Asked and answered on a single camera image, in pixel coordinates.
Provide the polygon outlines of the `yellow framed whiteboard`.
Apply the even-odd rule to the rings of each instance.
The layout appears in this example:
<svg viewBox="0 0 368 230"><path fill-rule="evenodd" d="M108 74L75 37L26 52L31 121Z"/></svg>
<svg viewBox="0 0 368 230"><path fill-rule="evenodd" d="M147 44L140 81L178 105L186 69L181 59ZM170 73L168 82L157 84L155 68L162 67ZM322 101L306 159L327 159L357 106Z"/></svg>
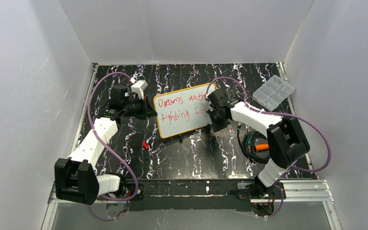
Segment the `yellow framed whiteboard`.
<svg viewBox="0 0 368 230"><path fill-rule="evenodd" d="M216 90L213 83L181 89L154 97L161 138L168 138L211 124L206 93Z"/></svg>

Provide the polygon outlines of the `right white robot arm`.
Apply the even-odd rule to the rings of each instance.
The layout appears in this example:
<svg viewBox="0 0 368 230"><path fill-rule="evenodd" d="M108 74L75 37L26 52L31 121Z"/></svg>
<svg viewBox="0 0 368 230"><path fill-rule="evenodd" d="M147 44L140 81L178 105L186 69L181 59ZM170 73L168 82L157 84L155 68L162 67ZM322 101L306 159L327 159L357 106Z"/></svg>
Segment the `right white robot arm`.
<svg viewBox="0 0 368 230"><path fill-rule="evenodd" d="M207 114L213 131L226 128L229 121L248 125L268 141L269 160L254 178L253 191L266 192L295 162L310 150L309 142L298 119L289 116L264 114L247 102L229 98L224 90L206 95L210 103Z"/></svg>

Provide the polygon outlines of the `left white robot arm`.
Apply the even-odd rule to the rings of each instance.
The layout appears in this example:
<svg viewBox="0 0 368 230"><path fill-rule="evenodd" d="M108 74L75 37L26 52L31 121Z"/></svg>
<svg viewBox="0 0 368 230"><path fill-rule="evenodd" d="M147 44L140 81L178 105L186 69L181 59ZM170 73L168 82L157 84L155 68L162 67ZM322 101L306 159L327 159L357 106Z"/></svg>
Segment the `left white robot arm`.
<svg viewBox="0 0 368 230"><path fill-rule="evenodd" d="M147 86L145 80L138 80L131 87L117 85L111 88L110 99L101 105L94 127L67 158L59 158L55 163L58 199L91 205L101 195L122 194L126 187L123 175L97 175L94 167L105 148L102 143L107 143L117 133L123 117L147 120L157 115L144 94Z"/></svg>

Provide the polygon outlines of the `red marker cap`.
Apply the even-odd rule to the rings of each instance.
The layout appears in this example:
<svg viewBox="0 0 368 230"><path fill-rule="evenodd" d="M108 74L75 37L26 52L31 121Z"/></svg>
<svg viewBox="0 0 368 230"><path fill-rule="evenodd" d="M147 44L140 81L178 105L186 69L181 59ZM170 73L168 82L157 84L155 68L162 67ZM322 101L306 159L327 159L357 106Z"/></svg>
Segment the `red marker cap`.
<svg viewBox="0 0 368 230"><path fill-rule="evenodd" d="M146 150L149 150L149 149L150 149L149 145L148 145L145 141L143 141L143 142L142 142L142 146L143 146Z"/></svg>

